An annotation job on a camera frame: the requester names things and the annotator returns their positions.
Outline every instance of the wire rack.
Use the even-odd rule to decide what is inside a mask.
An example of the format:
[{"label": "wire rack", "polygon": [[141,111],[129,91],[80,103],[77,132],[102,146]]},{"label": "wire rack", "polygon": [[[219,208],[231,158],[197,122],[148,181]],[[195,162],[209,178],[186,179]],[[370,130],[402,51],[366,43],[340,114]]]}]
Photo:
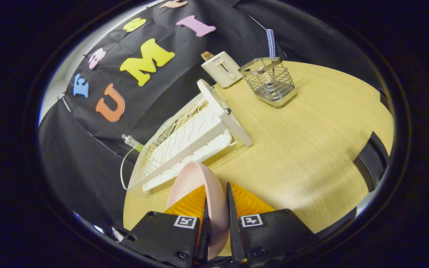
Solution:
[{"label": "wire rack", "polygon": [[254,59],[239,71],[254,94],[270,105],[281,106],[296,95],[291,75],[279,57]]},{"label": "wire rack", "polygon": [[143,191],[147,192],[177,176],[185,162],[204,161],[233,145],[233,136],[237,139],[230,131],[233,123],[243,142],[246,141],[247,146],[252,144],[234,117],[226,114],[224,101],[206,85],[202,93],[165,122],[145,144],[137,158],[128,189],[143,185]]}]

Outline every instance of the utensil holder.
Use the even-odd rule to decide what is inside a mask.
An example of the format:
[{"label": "utensil holder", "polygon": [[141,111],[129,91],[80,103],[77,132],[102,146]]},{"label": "utensil holder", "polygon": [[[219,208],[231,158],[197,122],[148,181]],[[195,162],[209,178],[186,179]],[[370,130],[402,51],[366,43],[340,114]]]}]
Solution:
[{"label": "utensil holder", "polygon": [[291,75],[279,57],[254,59],[238,71],[257,98],[274,107],[284,105],[297,95]]}]

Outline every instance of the blue checkered cloth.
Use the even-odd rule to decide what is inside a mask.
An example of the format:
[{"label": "blue checkered cloth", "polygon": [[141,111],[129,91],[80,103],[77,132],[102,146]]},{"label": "blue checkered cloth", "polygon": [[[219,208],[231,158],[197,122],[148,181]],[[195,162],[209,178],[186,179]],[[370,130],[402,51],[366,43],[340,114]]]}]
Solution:
[{"label": "blue checkered cloth", "polygon": [[276,57],[276,43],[274,43],[274,32],[272,29],[266,29],[267,42],[269,44],[269,57],[273,60]]}]

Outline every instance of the foam letter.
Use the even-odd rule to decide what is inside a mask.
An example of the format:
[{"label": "foam letter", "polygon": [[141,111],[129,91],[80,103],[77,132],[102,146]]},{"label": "foam letter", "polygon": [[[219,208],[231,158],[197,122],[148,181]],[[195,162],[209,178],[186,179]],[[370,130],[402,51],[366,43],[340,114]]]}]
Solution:
[{"label": "foam letter", "polygon": [[169,8],[175,9],[177,7],[183,7],[184,5],[186,5],[188,3],[188,1],[178,3],[178,1],[179,0],[168,1],[165,4],[161,5],[160,8],[169,7]]},{"label": "foam letter", "polygon": [[120,66],[120,71],[127,71],[138,80],[138,85],[143,86],[150,79],[148,73],[142,73],[142,71],[149,71],[155,73],[156,68],[153,64],[153,60],[156,61],[156,66],[161,67],[168,63],[174,56],[175,53],[168,52],[158,46],[155,43],[155,39],[149,39],[140,47],[142,52],[142,58],[128,58]]},{"label": "foam letter", "polygon": [[127,32],[133,32],[134,30],[138,29],[138,27],[145,24],[146,21],[147,20],[145,20],[145,19],[141,19],[140,17],[137,17],[135,20],[127,23],[124,26],[124,30],[126,30]]},{"label": "foam letter", "polygon": [[95,107],[95,111],[100,112],[105,117],[105,119],[109,120],[110,122],[117,122],[125,111],[125,101],[121,95],[115,91],[113,83],[110,83],[110,85],[107,86],[104,95],[110,96],[117,103],[117,109],[112,111],[105,104],[104,98],[100,98],[99,102],[97,102],[97,106]]},{"label": "foam letter", "polygon": [[194,15],[188,16],[177,22],[177,25],[184,25],[196,32],[197,37],[204,36],[216,29],[215,26],[208,26],[194,18]]},{"label": "foam letter", "polygon": [[97,49],[94,54],[92,54],[92,56],[89,58],[89,68],[93,69],[97,65],[97,63],[99,63],[99,61],[105,57],[106,54],[107,51],[104,51],[101,48]]},{"label": "foam letter", "polygon": [[87,98],[89,96],[89,82],[85,83],[85,79],[79,78],[79,77],[80,77],[80,73],[75,75],[74,89],[73,89],[74,96],[76,94],[80,94],[80,95],[84,95]]}]

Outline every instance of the dish rack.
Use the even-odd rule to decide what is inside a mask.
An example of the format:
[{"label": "dish rack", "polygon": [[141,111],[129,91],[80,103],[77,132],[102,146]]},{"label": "dish rack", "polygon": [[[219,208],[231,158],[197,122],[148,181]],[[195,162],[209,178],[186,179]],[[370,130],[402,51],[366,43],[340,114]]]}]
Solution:
[{"label": "dish rack", "polygon": [[252,141],[221,97],[203,79],[201,93],[165,122],[145,144],[127,190],[148,191],[175,178],[189,161],[202,162],[241,140]]}]

